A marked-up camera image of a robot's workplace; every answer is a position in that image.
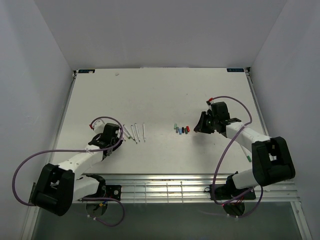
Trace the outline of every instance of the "glass panel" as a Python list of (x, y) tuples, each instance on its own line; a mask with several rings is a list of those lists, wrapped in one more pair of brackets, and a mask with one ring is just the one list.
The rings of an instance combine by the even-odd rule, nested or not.
[[(254, 204), (246, 203), (247, 211)], [(225, 213), (211, 203), (125, 204), (125, 219), (117, 227), (87, 218), (85, 207), (84, 203), (73, 204), (61, 217), (41, 209), (33, 239), (302, 239), (289, 202), (263, 202), (252, 215), (241, 219), (200, 212)], [(120, 217), (121, 208), (113, 203), (101, 218), (115, 223)]]

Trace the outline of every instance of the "white table surface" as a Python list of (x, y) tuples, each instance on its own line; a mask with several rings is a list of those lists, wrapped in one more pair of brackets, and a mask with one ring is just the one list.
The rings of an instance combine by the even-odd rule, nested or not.
[[(138, 123), (142, 139), (127, 140), (104, 161), (87, 173), (99, 174), (212, 174), (230, 141), (219, 133), (195, 133), (206, 101), (210, 97), (232, 96), (250, 110), (250, 127), (263, 133), (246, 74), (225, 68), (140, 68), (96, 69), (77, 75), (59, 135), (57, 149), (83, 149), (95, 133), (89, 123), (99, 116), (110, 116), (122, 124)], [(244, 123), (246, 111), (237, 102), (227, 103), (231, 118)], [(189, 126), (189, 134), (179, 135), (174, 124)], [(55, 153), (58, 164), (72, 153)], [(220, 173), (251, 168), (240, 146), (234, 143), (226, 154)]]

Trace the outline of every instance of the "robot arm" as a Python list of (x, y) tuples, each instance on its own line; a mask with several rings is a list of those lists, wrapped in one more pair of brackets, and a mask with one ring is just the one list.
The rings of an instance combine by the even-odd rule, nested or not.
[(236, 172), (227, 178), (223, 190), (230, 196), (258, 185), (267, 186), (295, 176), (295, 168), (285, 139), (262, 135), (244, 124), (238, 118), (230, 118), (225, 102), (207, 101), (209, 110), (201, 113), (195, 132), (211, 134), (217, 131), (233, 139), (252, 153), (252, 169)]
[(104, 124), (98, 120), (92, 127), (96, 136), (85, 150), (57, 165), (43, 167), (37, 184), (31, 194), (31, 202), (58, 216), (64, 215), (73, 201), (83, 197), (103, 197), (106, 181), (96, 174), (82, 174), (94, 164), (103, 161), (122, 143), (107, 151), (97, 151), (114, 146), (118, 140), (119, 126)]

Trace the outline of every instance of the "small cylinder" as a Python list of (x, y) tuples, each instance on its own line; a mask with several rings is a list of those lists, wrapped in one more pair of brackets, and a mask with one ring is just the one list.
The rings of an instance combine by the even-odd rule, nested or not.
[(134, 129), (135, 129), (135, 134), (136, 134), (136, 136), (138, 138), (138, 141), (140, 142), (140, 134), (139, 134), (139, 129), (138, 129), (138, 124), (137, 123), (134, 124)]
[(143, 134), (143, 140), (146, 142), (146, 126), (145, 123), (142, 123), (142, 134)]
[(124, 129), (123, 133), (127, 133), (127, 134), (129, 135), (129, 137), (135, 139), (135, 138), (130, 134), (130, 132), (129, 132), (128, 128), (126, 127), (126, 125), (123, 125), (123, 129)]
[(131, 131), (132, 131), (132, 135), (134, 136), (134, 141), (135, 143), (137, 144), (138, 143), (138, 139), (137, 139), (137, 135), (136, 135), (136, 132), (135, 132), (135, 129), (134, 129), (134, 126), (131, 125)]

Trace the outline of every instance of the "white wall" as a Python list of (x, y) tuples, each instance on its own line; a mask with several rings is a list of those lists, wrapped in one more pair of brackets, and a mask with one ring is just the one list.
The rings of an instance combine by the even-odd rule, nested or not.
[(286, 0), (35, 0), (73, 70), (249, 67)]
[(289, 0), (252, 66), (261, 110), (283, 136), (313, 239), (320, 239), (320, 2)]
[[(14, 170), (51, 147), (72, 71), (33, 0), (0, 0), (0, 239), (19, 239), (27, 207), (12, 194)], [(28, 201), (45, 156), (17, 178)]]

